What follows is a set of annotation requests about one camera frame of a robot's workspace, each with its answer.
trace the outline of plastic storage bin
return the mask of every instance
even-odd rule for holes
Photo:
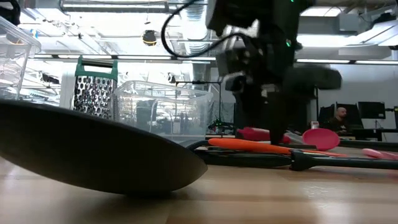
[[[205,138],[207,91],[143,81],[127,81],[114,92],[115,120],[176,142]]]
[[[19,97],[27,59],[40,49],[39,41],[0,17],[0,98]]]

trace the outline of table surface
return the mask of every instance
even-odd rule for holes
[[[339,148],[353,156],[357,149]],[[81,189],[0,160],[0,223],[397,223],[398,172],[209,166],[165,198]]]

